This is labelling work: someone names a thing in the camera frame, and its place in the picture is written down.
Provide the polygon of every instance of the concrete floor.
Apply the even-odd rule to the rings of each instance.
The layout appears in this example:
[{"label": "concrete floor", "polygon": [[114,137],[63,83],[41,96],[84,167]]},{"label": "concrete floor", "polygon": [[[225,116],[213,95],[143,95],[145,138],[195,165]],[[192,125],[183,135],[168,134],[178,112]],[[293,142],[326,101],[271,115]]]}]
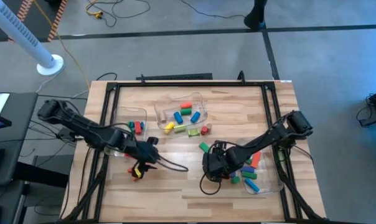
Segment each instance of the concrete floor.
[{"label": "concrete floor", "polygon": [[[186,0],[198,10],[229,16],[247,14],[253,0]],[[177,0],[148,0],[151,10],[119,19],[113,28],[88,17],[85,1],[69,1],[59,25],[60,35],[154,32],[167,30],[241,29],[243,19],[217,19],[196,14]],[[145,5],[120,4],[120,14],[139,12]],[[376,24],[376,0],[269,0],[267,27],[352,26]],[[328,218],[376,223],[376,125],[361,128],[355,115],[369,93],[376,92],[376,30],[270,33],[280,78],[292,80],[299,106],[314,126],[309,138],[316,174]],[[72,96],[87,86],[59,41],[44,44],[61,55],[66,69],[42,94]],[[213,73],[215,79],[270,80],[271,68],[262,34],[175,35],[112,39],[65,40],[65,45],[90,80],[116,72],[119,80],[140,74]],[[0,91],[36,91],[47,78],[19,46],[0,43]],[[45,100],[40,98],[38,105]],[[75,101],[80,110],[84,102]],[[29,132],[29,137],[41,137]],[[61,143],[26,142],[22,154],[51,155]],[[73,154],[72,147],[60,154]],[[31,157],[21,158],[29,162]],[[41,212],[57,213],[59,207]],[[25,223],[54,220],[29,210]]]}]

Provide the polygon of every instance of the clear plastic tray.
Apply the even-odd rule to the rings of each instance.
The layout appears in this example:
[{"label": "clear plastic tray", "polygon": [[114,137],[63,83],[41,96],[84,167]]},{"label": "clear plastic tray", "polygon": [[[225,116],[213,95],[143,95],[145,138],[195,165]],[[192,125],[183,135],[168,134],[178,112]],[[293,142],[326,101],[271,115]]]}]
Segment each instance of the clear plastic tray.
[{"label": "clear plastic tray", "polygon": [[[201,126],[201,123],[203,123],[207,119],[207,111],[205,108],[202,95],[196,92],[189,96],[184,96],[171,100],[157,100],[154,106],[156,112],[157,125],[159,126],[159,128],[165,129],[167,124],[169,124],[170,122],[173,122],[175,125],[179,125],[174,119],[174,113],[177,111],[180,112],[181,104],[187,102],[192,103],[192,114],[182,116],[182,124],[186,125],[187,130]],[[196,123],[191,123],[190,119],[196,111],[200,112],[200,117]],[[166,119],[165,123],[161,122],[161,113],[164,113]]]},{"label": "clear plastic tray", "polygon": [[[113,124],[128,123],[129,121],[143,122],[144,128],[142,130],[142,133],[136,134],[136,138],[139,141],[143,141],[144,139],[146,139],[145,135],[146,135],[146,129],[147,129],[147,125],[146,125],[147,114],[146,114],[145,109],[119,106],[115,111],[114,117],[115,117],[115,121],[113,122]],[[130,131],[130,129],[123,124],[116,125],[115,127]],[[109,148],[105,148],[104,152],[109,156],[125,157],[124,153],[118,152]]]},{"label": "clear plastic tray", "polygon": [[[243,138],[238,139],[237,144],[244,145],[253,139]],[[271,146],[268,146],[261,150],[260,161],[258,163],[257,169],[255,169],[257,174],[256,180],[251,180],[260,189],[259,192],[255,192],[252,188],[245,184],[244,179],[242,179],[242,174],[237,171],[237,175],[241,178],[243,187],[251,195],[266,194],[271,192],[279,192],[283,188],[283,183],[278,176],[276,171],[276,166],[274,162],[274,155]]]}]

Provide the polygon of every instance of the yellow cable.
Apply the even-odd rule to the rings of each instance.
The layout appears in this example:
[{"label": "yellow cable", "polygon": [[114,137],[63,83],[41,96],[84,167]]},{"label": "yellow cable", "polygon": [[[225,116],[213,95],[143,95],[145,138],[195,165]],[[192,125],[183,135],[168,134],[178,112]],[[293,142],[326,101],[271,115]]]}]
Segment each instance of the yellow cable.
[{"label": "yellow cable", "polygon": [[[39,9],[39,11],[41,12],[41,14],[45,17],[45,19],[47,20],[47,22],[50,24],[51,26],[51,29],[53,28],[53,25],[52,25],[52,22],[51,20],[49,19],[49,17],[45,14],[45,12],[43,11],[43,9],[39,6],[39,4],[37,3],[36,0],[33,0],[34,4],[37,6],[37,8]],[[57,29],[54,28],[54,31],[55,33],[57,34],[58,38],[59,38],[59,41],[61,42],[62,44],[62,47],[63,49],[66,51],[66,53],[69,54],[69,56],[73,59],[73,61],[75,62],[75,64],[77,65],[78,69],[81,71],[86,83],[87,83],[87,87],[88,87],[88,90],[90,90],[90,81],[88,81],[88,78],[86,76],[86,74],[84,73],[82,67],[80,66],[80,64],[77,62],[77,60],[75,59],[75,57],[66,49],[65,45],[63,44],[62,42],[62,39],[61,39],[61,36],[58,34],[57,32]]]},{"label": "yellow cable", "polygon": [[86,8],[85,8],[87,14],[95,16],[95,15],[97,15],[98,13],[101,13],[101,11],[98,11],[98,12],[90,12],[90,11],[87,9],[90,5],[93,5],[95,2],[97,2],[97,0],[94,0],[94,1],[92,1],[92,2],[91,2],[90,0],[88,0],[88,2],[90,2],[90,3],[88,3],[88,4],[86,5]]}]

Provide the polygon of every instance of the blue block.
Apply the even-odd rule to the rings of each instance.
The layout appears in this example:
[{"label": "blue block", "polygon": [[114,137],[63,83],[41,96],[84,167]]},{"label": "blue block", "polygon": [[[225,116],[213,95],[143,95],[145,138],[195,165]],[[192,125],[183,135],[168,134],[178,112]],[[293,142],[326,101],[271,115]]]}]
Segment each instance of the blue block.
[{"label": "blue block", "polygon": [[245,178],[245,183],[251,188],[253,189],[255,192],[259,192],[260,189],[255,185],[255,183],[253,183],[250,179],[248,178]]},{"label": "blue block", "polygon": [[182,124],[182,117],[181,117],[180,112],[175,112],[174,113],[174,119],[176,119],[176,121],[177,121],[178,124]]},{"label": "blue block", "polygon": [[200,117],[200,112],[196,111],[196,112],[194,113],[194,115],[190,118],[190,121],[191,121],[192,123],[196,123],[196,121],[199,120],[199,117]]},{"label": "blue block", "polygon": [[240,170],[241,170],[242,172],[243,172],[243,171],[251,172],[251,173],[254,173],[254,172],[255,172],[255,168],[253,168],[253,167],[248,167],[248,166],[242,167]]}]

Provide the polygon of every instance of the wooden table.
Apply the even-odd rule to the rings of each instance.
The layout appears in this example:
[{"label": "wooden table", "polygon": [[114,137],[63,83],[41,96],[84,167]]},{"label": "wooden table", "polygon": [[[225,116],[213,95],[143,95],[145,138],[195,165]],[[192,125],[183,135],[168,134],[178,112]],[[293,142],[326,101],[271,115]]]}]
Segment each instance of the wooden table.
[{"label": "wooden table", "polygon": [[[291,82],[275,82],[275,85],[281,114],[298,110],[293,84]],[[100,121],[105,88],[106,82],[104,81],[92,83],[85,109],[85,117],[88,119]],[[212,134],[194,138],[188,138],[184,134],[182,136],[164,135],[157,126],[154,102],[160,99],[187,96],[193,92],[201,93],[205,99],[209,113],[206,122],[213,124]],[[268,94],[268,98],[273,112],[273,121],[275,121],[270,94]],[[131,176],[127,173],[127,169],[135,161],[110,157],[102,201],[101,222],[259,222],[284,220],[279,193],[254,197],[247,194],[242,185],[232,185],[229,181],[224,181],[220,192],[213,196],[205,195],[199,189],[199,180],[203,175],[201,166],[203,152],[198,147],[200,142],[212,144],[216,139],[236,142],[239,138],[255,138],[267,130],[260,88],[254,86],[123,87],[118,106],[144,108],[148,113],[146,136],[158,137],[157,148],[159,153],[176,163],[187,166],[189,171],[174,172],[156,165],[159,168],[158,170],[151,170],[145,175],[144,179],[133,182]],[[108,108],[107,119],[110,117],[110,107],[111,103]],[[308,151],[306,141],[298,141],[298,146]],[[70,196],[64,217],[77,204],[83,162],[87,150],[84,142],[77,144],[70,171]],[[89,154],[87,160],[83,192],[86,191],[92,155],[92,153]],[[292,149],[291,161],[299,192],[316,213],[325,217],[311,160],[299,151]],[[214,190],[216,186],[217,184],[204,181],[204,189],[209,192]],[[289,210],[291,216],[294,217],[293,203],[288,189],[286,189],[286,193]],[[92,197],[92,202],[95,199],[96,193]],[[89,218],[93,216],[93,211],[94,203],[91,203]]]}]

